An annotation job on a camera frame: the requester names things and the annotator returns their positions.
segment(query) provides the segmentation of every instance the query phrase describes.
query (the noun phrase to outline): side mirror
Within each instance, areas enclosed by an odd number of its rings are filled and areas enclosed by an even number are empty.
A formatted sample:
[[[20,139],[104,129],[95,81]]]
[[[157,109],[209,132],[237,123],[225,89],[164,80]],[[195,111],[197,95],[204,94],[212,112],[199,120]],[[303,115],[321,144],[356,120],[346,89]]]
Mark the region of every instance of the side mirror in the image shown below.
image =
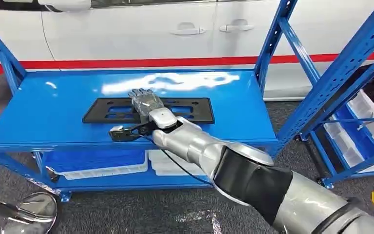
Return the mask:
[[[85,11],[91,8],[91,0],[38,0],[38,3],[59,11]]]

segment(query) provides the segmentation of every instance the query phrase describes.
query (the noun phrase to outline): white car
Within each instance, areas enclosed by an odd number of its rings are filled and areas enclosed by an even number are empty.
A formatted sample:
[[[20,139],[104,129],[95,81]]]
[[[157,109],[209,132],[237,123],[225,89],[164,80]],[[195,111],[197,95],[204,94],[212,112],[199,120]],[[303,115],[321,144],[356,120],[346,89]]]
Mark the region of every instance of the white car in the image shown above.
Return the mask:
[[[0,38],[27,69],[252,68],[278,2],[0,0]],[[373,10],[374,0],[299,0],[290,24],[323,72]],[[265,100],[311,88],[285,40]]]

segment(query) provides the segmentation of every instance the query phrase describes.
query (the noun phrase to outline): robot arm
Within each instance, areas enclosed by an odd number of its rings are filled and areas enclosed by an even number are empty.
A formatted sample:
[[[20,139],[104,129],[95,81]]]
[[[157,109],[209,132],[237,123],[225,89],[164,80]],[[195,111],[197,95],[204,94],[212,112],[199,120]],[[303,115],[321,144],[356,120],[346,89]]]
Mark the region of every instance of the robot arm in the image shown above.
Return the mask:
[[[154,123],[152,139],[160,149],[195,163],[218,192],[254,207],[278,231],[374,234],[374,217],[306,177],[274,167],[264,151],[209,135],[174,116],[151,90],[129,95],[141,117]]]

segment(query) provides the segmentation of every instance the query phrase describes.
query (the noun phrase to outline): floor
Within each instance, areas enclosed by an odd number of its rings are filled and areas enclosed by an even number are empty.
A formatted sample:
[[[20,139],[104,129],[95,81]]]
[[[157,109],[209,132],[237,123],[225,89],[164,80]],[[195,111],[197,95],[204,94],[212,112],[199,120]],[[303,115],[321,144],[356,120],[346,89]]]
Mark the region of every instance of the floor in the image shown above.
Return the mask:
[[[10,99],[0,77],[0,113]],[[267,103],[275,129],[297,107],[298,102]],[[35,167],[30,154],[12,157]],[[318,177],[305,146],[291,142],[276,158],[277,166],[315,179]],[[0,166],[0,200],[16,203],[40,188]],[[374,215],[370,201],[374,177],[339,182],[333,191],[343,197],[358,197],[362,208]],[[61,204],[53,233],[275,233],[254,210],[232,204],[213,189],[76,193]]]

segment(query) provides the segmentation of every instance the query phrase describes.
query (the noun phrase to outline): blue metal shelf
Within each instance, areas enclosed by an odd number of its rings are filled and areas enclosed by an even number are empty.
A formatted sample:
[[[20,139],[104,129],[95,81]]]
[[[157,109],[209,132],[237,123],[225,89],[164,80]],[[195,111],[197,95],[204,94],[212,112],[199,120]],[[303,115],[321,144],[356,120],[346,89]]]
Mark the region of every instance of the blue metal shelf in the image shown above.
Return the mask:
[[[355,144],[363,153],[366,160],[350,168],[339,152],[339,159],[345,167],[345,171],[341,173],[335,171],[315,133],[315,130],[323,125],[323,121],[327,120],[339,108],[341,110],[337,113],[338,118],[345,120],[355,117],[343,104],[348,102],[363,85],[374,77],[374,64],[353,85],[348,87],[346,92],[339,98],[336,98],[336,100],[335,98],[332,99],[332,103],[330,103],[330,100],[374,51],[374,11],[340,52],[335,61],[320,76],[307,51],[288,22],[296,2],[297,0],[281,0],[279,2],[279,7],[256,63],[255,74],[263,90],[269,61],[273,56],[281,35],[284,34],[301,63],[302,69],[312,83],[313,88],[300,106],[283,124],[282,128],[280,128],[277,133],[279,143],[276,147],[269,149],[269,152],[272,155],[278,154],[296,135],[300,135],[302,140],[307,140],[307,137],[311,136],[332,174],[330,178],[322,179],[325,186],[331,188],[333,182],[352,177],[353,175],[357,177],[358,172],[374,165],[374,141],[366,127],[357,131],[357,127],[361,124],[361,121],[347,121],[341,124],[353,141],[355,141]],[[338,151],[335,143],[332,139],[330,140],[333,147]]]
[[[77,180],[61,176],[52,182],[46,152],[156,148],[142,138],[112,142],[108,131],[117,124],[82,123],[99,97],[127,97],[131,89],[150,88],[160,97],[210,98],[215,123],[202,124],[204,131],[256,147],[278,143],[252,69],[26,72],[1,40],[0,62],[13,94],[0,116],[0,164],[63,201],[72,191],[208,187],[189,176],[157,176],[150,162],[143,173]],[[39,173],[6,154],[25,151],[34,153]],[[66,161],[73,157],[62,155]]]
[[[108,130],[117,124],[81,121],[97,98],[127,97],[132,88],[152,88],[161,97],[208,97],[215,123],[201,125],[205,131],[257,146],[277,142],[251,70],[30,72],[0,116],[0,148],[62,150],[68,145],[102,144],[154,149],[145,139],[112,142]],[[246,131],[237,131],[246,118],[253,121],[246,124]]]
[[[374,149],[363,147],[367,160],[337,173],[320,145],[314,130],[347,102],[358,87],[374,77],[374,65],[322,114],[319,111],[374,51],[374,11],[359,28],[339,56],[323,73],[317,72],[288,20],[297,0],[280,0],[270,30],[254,70],[149,70],[149,71],[52,71],[26,72],[0,40],[0,61],[14,94],[0,117],[0,164],[21,174],[32,183],[60,195],[67,201],[71,191],[180,188],[205,186],[185,176],[156,176],[151,167],[145,173],[52,182],[46,174],[42,152],[95,149],[155,148],[150,142],[112,142],[108,130],[114,124],[83,124],[81,119],[99,97],[126,97],[134,88],[151,88],[161,97],[208,97],[215,124],[202,125],[215,137],[265,147],[274,157],[296,135],[309,134],[330,167],[333,182],[358,176],[374,165]],[[313,84],[305,100],[277,134],[273,132],[262,100],[265,77],[271,57],[284,34]],[[340,115],[352,115],[341,112]],[[357,123],[343,123],[352,132]],[[353,138],[362,139],[360,135]],[[368,137],[367,145],[372,146]],[[13,160],[5,152],[33,151],[40,173]]]

